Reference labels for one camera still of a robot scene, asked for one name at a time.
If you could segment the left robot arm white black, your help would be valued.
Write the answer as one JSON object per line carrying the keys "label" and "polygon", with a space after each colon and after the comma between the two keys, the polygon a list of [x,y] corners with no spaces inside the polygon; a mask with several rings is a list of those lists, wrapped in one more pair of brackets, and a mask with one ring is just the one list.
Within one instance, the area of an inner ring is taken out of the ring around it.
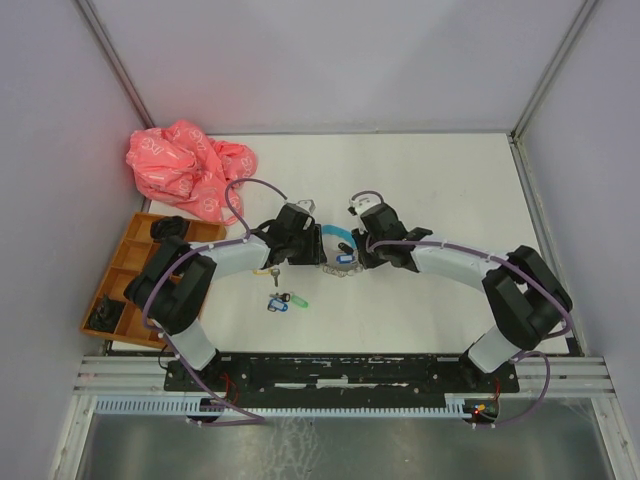
{"label": "left robot arm white black", "polygon": [[198,389],[212,389],[221,378],[219,350],[199,321],[210,284],[283,262],[321,264],[321,227],[314,210],[311,200],[287,202],[276,218],[250,230],[246,239],[190,243],[171,236],[125,288],[124,297],[143,312],[144,319],[152,320],[165,342],[186,361],[187,379]]}

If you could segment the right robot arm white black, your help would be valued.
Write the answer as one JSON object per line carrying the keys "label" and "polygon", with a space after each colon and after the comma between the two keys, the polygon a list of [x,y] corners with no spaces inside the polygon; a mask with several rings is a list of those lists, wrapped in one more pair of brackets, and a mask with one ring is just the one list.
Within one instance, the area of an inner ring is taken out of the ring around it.
{"label": "right robot arm white black", "polygon": [[504,363],[573,329],[572,300],[535,249],[521,245],[491,253],[439,238],[426,228],[409,230],[371,191],[353,196],[348,211],[358,220],[352,237],[364,268],[389,264],[444,277],[486,296],[494,325],[459,357],[459,379],[467,389],[483,390]]}

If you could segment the dark blue key tag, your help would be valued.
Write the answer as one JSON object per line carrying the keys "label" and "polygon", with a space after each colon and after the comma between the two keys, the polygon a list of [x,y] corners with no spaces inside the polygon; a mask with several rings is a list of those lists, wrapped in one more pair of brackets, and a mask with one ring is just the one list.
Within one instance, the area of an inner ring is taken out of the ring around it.
{"label": "dark blue key tag", "polygon": [[336,261],[339,265],[351,265],[356,262],[356,258],[353,254],[340,254],[336,257]]}

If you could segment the light blue key tag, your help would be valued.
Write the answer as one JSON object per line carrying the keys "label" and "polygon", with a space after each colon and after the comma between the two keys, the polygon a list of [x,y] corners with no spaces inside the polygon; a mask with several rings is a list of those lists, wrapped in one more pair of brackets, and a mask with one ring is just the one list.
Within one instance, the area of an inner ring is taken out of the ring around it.
{"label": "light blue key tag", "polygon": [[357,248],[351,232],[346,229],[331,224],[323,224],[321,231],[323,235],[332,235],[342,239],[343,242],[347,243],[352,249]]}

